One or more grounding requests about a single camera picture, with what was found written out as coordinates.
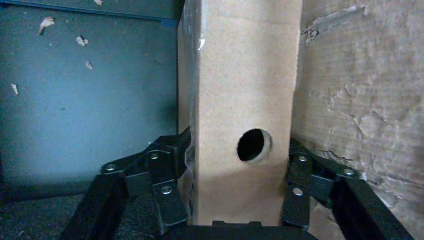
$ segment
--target torn cardboard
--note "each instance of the torn cardboard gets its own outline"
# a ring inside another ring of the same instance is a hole
[[[180,126],[191,122],[195,133],[194,224],[280,222],[301,8],[297,0],[185,3],[178,84],[180,96],[191,93],[179,106]],[[251,129],[273,142],[255,165],[237,155]]]
[[[366,14],[358,6],[361,12],[343,10],[350,4],[303,5],[302,26],[320,34],[311,45],[308,36],[300,41],[291,133],[315,154],[364,172],[410,234],[424,239],[419,1],[362,1]],[[338,16],[337,24],[328,25],[327,16]],[[309,231],[318,239],[343,239],[327,234],[337,230],[330,220],[314,226],[317,212]]]

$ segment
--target circular hole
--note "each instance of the circular hole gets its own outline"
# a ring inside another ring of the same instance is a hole
[[[237,155],[245,163],[258,163],[268,155],[271,146],[271,135],[265,130],[255,128],[240,138]]]

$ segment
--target paper scrap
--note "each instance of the paper scrap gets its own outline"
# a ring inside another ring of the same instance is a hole
[[[10,84],[10,86],[12,87],[12,89],[13,89],[13,91],[14,91],[14,94],[17,96],[17,95],[19,95],[19,92],[18,92],[18,85],[16,85],[15,83],[11,83]]]
[[[84,39],[82,36],[77,36],[76,37],[76,41],[78,42],[79,45],[81,46],[85,46],[87,44],[89,44],[89,40],[88,39]]]
[[[197,50],[200,51],[200,49],[203,48],[203,45],[205,45],[205,39],[201,38],[201,39],[199,39],[199,47],[198,47]]]
[[[353,18],[365,15],[367,6],[352,6],[342,11],[331,13],[330,15],[315,19],[312,24],[308,25],[303,31],[305,41],[310,45],[319,35],[334,29],[343,23],[351,21]]]
[[[38,35],[41,35],[43,33],[43,30],[51,25],[55,24],[55,19],[51,16],[45,17],[41,24],[40,27],[38,29]]]
[[[93,70],[93,66],[92,66],[92,64],[90,63],[90,61],[86,61],[86,62],[85,62],[85,66],[86,66],[88,69]]]

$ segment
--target cardboard surface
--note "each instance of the cardboard surface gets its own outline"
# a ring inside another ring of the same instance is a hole
[[[197,69],[180,73],[179,93],[195,95],[188,100],[195,103],[195,224],[279,224],[301,8],[296,0],[186,2],[180,26],[184,57],[179,58]],[[184,23],[192,19],[191,26]],[[184,76],[198,88],[184,89]],[[180,98],[182,111],[189,105]],[[180,126],[187,119],[181,115]],[[272,137],[269,155],[257,164],[237,155],[239,139],[251,129]]]
[[[424,239],[422,1],[308,2],[302,27],[362,5],[364,15],[333,19],[336,27],[310,45],[301,38],[291,132],[316,154],[364,172],[411,235]],[[323,213],[312,209],[309,231],[343,239]]]

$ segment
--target dark floor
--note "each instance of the dark floor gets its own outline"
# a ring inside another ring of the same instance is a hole
[[[0,239],[57,239],[82,197],[63,196],[0,205]]]

